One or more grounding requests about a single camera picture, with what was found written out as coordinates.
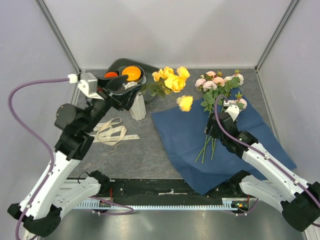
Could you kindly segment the blue wrapping paper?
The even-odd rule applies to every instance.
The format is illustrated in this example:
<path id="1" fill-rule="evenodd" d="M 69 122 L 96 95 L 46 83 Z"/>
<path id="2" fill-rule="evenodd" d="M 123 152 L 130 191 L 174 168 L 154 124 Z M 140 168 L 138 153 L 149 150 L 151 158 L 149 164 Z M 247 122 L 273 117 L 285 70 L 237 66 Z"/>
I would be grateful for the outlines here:
<path id="1" fill-rule="evenodd" d="M 201 195 L 241 170 L 265 180 L 257 169 L 228 152 L 220 141 L 214 150 L 211 143 L 205 144 L 204 130 L 209 114 L 201 106 L 202 101 L 195 100 L 189 112 L 174 107 L 151 115 L 167 156 L 181 177 Z M 237 127 L 256 137 L 288 169 L 297 167 L 251 103 L 237 118 Z"/>

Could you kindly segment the pink flower bunch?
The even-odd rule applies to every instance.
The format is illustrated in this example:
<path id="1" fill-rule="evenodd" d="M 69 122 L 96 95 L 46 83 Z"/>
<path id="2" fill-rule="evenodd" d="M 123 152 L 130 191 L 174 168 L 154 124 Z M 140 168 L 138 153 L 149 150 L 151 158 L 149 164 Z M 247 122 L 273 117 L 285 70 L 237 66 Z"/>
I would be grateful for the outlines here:
<path id="1" fill-rule="evenodd" d="M 231 90 L 243 85 L 243 83 L 244 76 L 240 73 L 239 69 L 236 69 L 234 74 L 230 76 L 223 76 L 221 71 L 208 71 L 205 74 L 202 74 L 195 82 L 195 88 L 203 93 L 203 101 L 200 103 L 200 105 L 204 107 L 203 111 L 208 112 L 209 115 L 214 113 L 214 104 L 217 100 L 217 97 L 219 95 L 224 95 L 226 98 L 229 98 L 232 95 Z M 235 100 L 228 100 L 227 105 L 236 105 L 239 107 L 241 112 L 247 108 L 248 103 L 243 98 L 243 94 L 239 91 L 237 94 L 235 94 Z M 201 163 L 204 164 L 205 153 L 209 143 L 212 150 L 210 159 L 213 160 L 216 140 L 212 137 L 206 136 L 204 147 L 196 158 L 195 163 L 200 157 L 202 157 Z"/>

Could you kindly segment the cream printed ribbon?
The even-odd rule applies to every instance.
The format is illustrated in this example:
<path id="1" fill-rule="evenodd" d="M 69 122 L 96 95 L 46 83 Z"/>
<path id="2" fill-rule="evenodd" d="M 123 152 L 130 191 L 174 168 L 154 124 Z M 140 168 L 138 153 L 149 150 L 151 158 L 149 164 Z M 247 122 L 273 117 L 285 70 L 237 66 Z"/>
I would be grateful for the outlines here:
<path id="1" fill-rule="evenodd" d="M 121 125 L 120 117 L 112 118 L 108 122 L 98 123 L 93 129 L 93 143 L 102 143 L 108 146 L 114 146 L 121 141 L 139 140 L 137 134 L 127 134 L 127 128 Z"/>

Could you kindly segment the yellow flower bunch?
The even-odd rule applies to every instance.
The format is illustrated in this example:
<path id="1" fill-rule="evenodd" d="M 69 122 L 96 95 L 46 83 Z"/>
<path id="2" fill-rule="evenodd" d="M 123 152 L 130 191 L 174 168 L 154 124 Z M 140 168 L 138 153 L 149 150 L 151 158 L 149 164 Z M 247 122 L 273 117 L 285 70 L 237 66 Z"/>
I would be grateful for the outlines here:
<path id="1" fill-rule="evenodd" d="M 167 95 L 180 93 L 186 87 L 190 73 L 184 66 L 180 66 L 176 70 L 166 66 L 154 71 L 151 76 L 154 83 L 143 84 L 141 93 L 144 95 L 149 92 L 151 96 L 164 98 Z"/>

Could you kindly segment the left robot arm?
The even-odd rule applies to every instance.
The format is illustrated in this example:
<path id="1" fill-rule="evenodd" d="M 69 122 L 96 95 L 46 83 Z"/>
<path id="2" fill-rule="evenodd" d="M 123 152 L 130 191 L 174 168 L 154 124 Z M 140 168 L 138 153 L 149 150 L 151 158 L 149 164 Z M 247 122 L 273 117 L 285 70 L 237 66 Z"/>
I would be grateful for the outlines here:
<path id="1" fill-rule="evenodd" d="M 94 137 L 91 132 L 110 109 L 129 110 L 142 85 L 130 84 L 128 76 L 99 78 L 91 73 L 69 74 L 65 82 L 76 84 L 90 98 L 86 108 L 73 104 L 61 105 L 56 112 L 55 126 L 61 135 L 49 148 L 50 161 L 30 193 L 19 203 L 11 204 L 7 212 L 34 238 L 52 234 L 64 216 L 82 201 L 106 196 L 110 179 L 98 170 L 67 191 L 58 191 L 90 149 Z"/>

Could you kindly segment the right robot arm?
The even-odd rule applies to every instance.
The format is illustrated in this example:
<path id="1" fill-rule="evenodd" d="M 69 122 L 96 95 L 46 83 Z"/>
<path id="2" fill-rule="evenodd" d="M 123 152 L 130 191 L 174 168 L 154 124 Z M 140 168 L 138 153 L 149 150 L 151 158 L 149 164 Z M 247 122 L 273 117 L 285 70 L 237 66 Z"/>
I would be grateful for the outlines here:
<path id="1" fill-rule="evenodd" d="M 299 232 L 317 225 L 320 218 L 319 182 L 309 183 L 285 167 L 251 133 L 239 131 L 235 116 L 227 111 L 211 113 L 205 133 L 220 140 L 230 153 L 253 166 L 271 182 L 264 183 L 249 174 L 229 184 L 233 196 L 247 194 L 258 198 L 278 210 Z"/>

